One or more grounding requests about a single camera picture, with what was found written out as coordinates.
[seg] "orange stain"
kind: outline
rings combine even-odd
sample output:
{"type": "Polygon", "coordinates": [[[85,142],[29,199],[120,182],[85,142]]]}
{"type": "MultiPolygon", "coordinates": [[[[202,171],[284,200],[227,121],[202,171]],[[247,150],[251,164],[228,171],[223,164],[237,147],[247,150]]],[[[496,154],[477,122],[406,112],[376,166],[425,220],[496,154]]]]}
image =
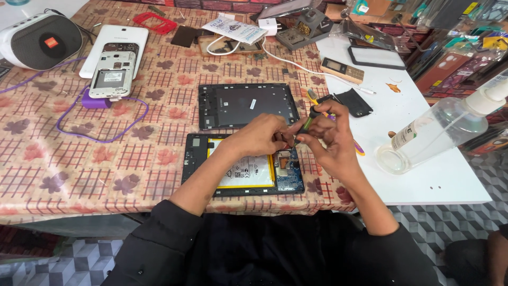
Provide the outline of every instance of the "orange stain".
{"type": "Polygon", "coordinates": [[[388,85],[388,87],[391,90],[393,90],[393,92],[395,92],[395,93],[399,93],[400,92],[400,89],[397,87],[396,84],[387,83],[386,85],[388,85]]]}

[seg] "geometric floor tile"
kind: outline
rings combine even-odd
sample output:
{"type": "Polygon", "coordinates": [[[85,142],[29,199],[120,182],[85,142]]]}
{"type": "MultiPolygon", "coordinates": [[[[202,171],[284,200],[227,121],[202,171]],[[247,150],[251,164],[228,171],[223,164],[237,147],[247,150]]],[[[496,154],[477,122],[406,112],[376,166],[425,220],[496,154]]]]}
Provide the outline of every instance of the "geometric floor tile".
{"type": "Polygon", "coordinates": [[[115,266],[121,240],[75,240],[60,257],[0,265],[0,286],[99,286],[115,266]]]}
{"type": "Polygon", "coordinates": [[[389,206],[432,263],[443,286],[456,286],[439,254],[453,241],[486,239],[508,222],[508,162],[506,152],[479,157],[464,155],[474,173],[492,197],[478,205],[389,206]]]}

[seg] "precision screwdriver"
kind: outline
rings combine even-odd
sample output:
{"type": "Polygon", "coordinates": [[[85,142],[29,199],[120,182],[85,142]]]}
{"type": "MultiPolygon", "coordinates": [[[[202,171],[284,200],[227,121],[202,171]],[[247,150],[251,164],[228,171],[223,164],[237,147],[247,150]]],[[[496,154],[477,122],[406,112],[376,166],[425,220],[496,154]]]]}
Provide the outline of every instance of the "precision screwdriver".
{"type": "MultiPolygon", "coordinates": [[[[302,125],[302,127],[300,128],[298,133],[296,133],[296,135],[298,135],[298,134],[307,134],[307,132],[309,132],[310,124],[312,123],[314,118],[316,118],[319,115],[321,115],[321,112],[317,112],[314,109],[314,106],[315,105],[310,107],[309,117],[307,118],[307,121],[305,121],[305,123],[302,125]]],[[[301,141],[295,138],[295,144],[293,145],[293,148],[291,149],[291,152],[296,148],[296,144],[299,144],[299,143],[301,143],[301,141]]]]}

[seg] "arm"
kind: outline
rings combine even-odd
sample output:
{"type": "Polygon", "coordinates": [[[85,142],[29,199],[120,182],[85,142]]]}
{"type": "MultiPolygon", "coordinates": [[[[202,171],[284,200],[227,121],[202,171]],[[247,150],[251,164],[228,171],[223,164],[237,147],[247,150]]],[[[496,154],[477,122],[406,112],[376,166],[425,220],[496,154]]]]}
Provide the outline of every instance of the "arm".
{"type": "MultiPolygon", "coordinates": [[[[347,107],[326,101],[315,107],[330,110],[336,122],[318,116],[308,134],[297,134],[307,144],[316,162],[343,183],[353,197],[366,228],[344,245],[347,270],[357,285],[439,285],[430,260],[418,248],[411,234],[395,220],[367,181],[358,163],[347,107]],[[318,141],[322,139],[326,149],[318,141]]],[[[291,127],[286,135],[298,132],[305,119],[291,127]]]]}
{"type": "Polygon", "coordinates": [[[212,155],[151,217],[125,239],[103,286],[166,286],[185,281],[185,255],[201,228],[199,217],[231,165],[244,156],[273,154],[287,145],[285,120],[260,115],[224,139],[212,155]]]}
{"type": "Polygon", "coordinates": [[[280,116],[261,114],[224,139],[212,155],[169,199],[175,205],[201,215],[231,165],[245,156],[273,154],[287,145],[280,131],[288,126],[280,116]]]}
{"type": "Polygon", "coordinates": [[[489,252],[489,276],[492,286],[503,286],[508,269],[508,224],[489,235],[487,240],[489,252]]]}
{"type": "MultiPolygon", "coordinates": [[[[362,214],[369,234],[384,236],[395,232],[399,228],[399,223],[369,184],[358,163],[347,107],[328,100],[317,105],[315,110],[318,112],[330,110],[335,114],[336,122],[318,116],[312,122],[309,133],[297,134],[297,139],[309,146],[316,162],[329,175],[338,178],[346,186],[362,214]],[[327,145],[326,149],[317,138],[323,139],[327,145]]],[[[305,119],[302,119],[293,125],[288,130],[286,138],[298,132],[304,122],[305,119]]]]}

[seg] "leaf pattern tablecloth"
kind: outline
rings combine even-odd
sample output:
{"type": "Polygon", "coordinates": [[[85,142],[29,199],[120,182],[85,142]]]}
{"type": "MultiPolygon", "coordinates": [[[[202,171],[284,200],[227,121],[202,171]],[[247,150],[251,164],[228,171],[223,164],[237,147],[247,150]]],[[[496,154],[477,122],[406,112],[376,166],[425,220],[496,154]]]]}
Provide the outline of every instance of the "leaf pattern tablecloth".
{"type": "MultiPolygon", "coordinates": [[[[217,17],[216,11],[159,9],[166,18],[192,27],[217,17]]],[[[96,23],[137,26],[132,18],[145,11],[149,9],[144,4],[91,0],[72,19],[85,28],[96,23]]],[[[242,16],[244,22],[251,23],[248,15],[242,16]]],[[[147,102],[149,112],[112,143],[65,135],[55,128],[57,119],[90,83],[78,75],[83,61],[75,72],[73,64],[62,66],[0,94],[0,223],[150,211],[169,198],[180,186],[186,135],[205,132],[198,127],[197,87],[201,83],[286,82],[301,116],[311,106],[305,97],[308,88],[319,96],[328,94],[323,76],[272,57],[256,61],[254,56],[241,54],[202,56],[194,44],[190,48],[171,45],[173,34],[150,32],[132,88],[132,97],[147,102]],[[289,69],[288,75],[282,73],[283,68],[289,69]]],[[[319,70],[315,44],[291,52],[268,37],[266,47],[281,58],[319,70]]],[[[87,44],[85,54],[90,49],[87,44]]],[[[0,90],[34,74],[14,68],[0,82],[0,90]]],[[[110,109],[77,105],[61,126],[106,140],[144,110],[133,100],[114,102],[110,109]]],[[[212,132],[232,133],[235,129],[212,132]]],[[[207,212],[310,215],[320,209],[352,210],[355,205],[347,190],[316,164],[312,152],[301,145],[298,153],[304,194],[213,198],[207,212]]]]}

